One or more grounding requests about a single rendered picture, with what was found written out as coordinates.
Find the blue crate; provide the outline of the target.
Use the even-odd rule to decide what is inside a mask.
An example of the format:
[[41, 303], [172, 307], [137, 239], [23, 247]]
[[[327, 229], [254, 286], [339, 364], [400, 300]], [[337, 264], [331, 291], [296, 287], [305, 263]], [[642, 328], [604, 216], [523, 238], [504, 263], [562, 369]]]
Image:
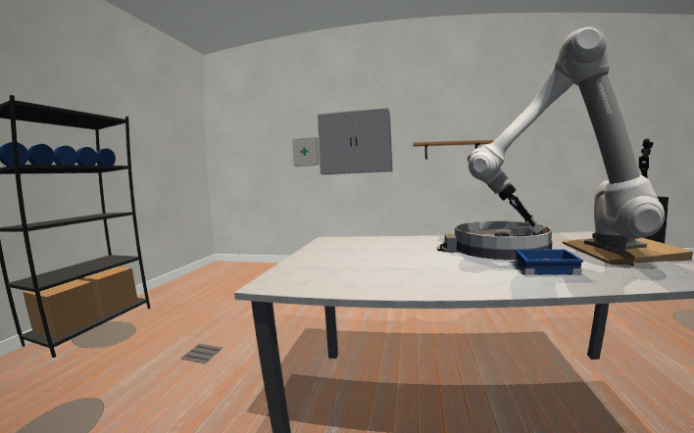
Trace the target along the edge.
[[524, 275], [581, 275], [581, 258], [566, 249], [515, 250], [515, 252], [517, 253], [515, 264], [520, 267]]

